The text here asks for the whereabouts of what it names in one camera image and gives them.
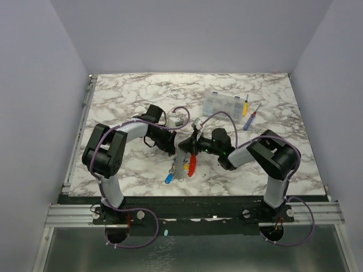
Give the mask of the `metal key organizer red handle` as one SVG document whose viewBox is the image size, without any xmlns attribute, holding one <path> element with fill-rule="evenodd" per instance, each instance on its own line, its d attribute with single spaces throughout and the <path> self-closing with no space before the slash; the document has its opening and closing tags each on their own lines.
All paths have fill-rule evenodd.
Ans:
<svg viewBox="0 0 363 272">
<path fill-rule="evenodd" d="M 196 168 L 196 155 L 177 150 L 169 174 L 171 180 L 183 181 L 192 177 Z"/>
</svg>

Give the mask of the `blue key tag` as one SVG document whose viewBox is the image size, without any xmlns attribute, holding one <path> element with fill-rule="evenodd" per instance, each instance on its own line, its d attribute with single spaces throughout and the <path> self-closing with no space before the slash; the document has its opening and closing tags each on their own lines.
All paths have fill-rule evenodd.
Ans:
<svg viewBox="0 0 363 272">
<path fill-rule="evenodd" d="M 173 179 L 174 179 L 174 175 L 172 173 L 169 173 L 164 182 L 166 184 L 169 184 Z"/>
</svg>

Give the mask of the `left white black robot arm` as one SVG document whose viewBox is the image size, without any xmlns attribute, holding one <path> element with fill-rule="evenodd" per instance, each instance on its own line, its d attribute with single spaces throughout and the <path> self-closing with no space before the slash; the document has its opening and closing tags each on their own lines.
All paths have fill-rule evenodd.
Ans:
<svg viewBox="0 0 363 272">
<path fill-rule="evenodd" d="M 82 163 L 97 179 L 102 195 L 102 204 L 107 206 L 105 216 L 117 224 L 124 220 L 125 209 L 121 206 L 124 196 L 117 173 L 121 167 L 127 143 L 137 138 L 150 138 L 154 145 L 168 155 L 175 154 L 176 130 L 183 126 L 167 127 L 159 120 L 164 110 L 150 105 L 146 113 L 133 116 L 122 125 L 97 124 L 86 144 Z"/>
</svg>

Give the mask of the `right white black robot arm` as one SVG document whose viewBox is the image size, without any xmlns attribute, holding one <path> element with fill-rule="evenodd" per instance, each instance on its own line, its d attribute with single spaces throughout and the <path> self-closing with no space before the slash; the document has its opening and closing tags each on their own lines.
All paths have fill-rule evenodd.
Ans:
<svg viewBox="0 0 363 272">
<path fill-rule="evenodd" d="M 264 202 L 260 208 L 261 217 L 272 222 L 281 215 L 280 206 L 285 202 L 288 183 L 299 168 L 301 154 L 297 148 L 271 130 L 242 144 L 233 147 L 231 139 L 223 128 L 212 131 L 211 139 L 194 130 L 192 135 L 178 144 L 174 176 L 184 176 L 185 157 L 206 152 L 218 157 L 220 166 L 233 171 L 247 163 L 256 161 L 268 175 Z"/>
</svg>

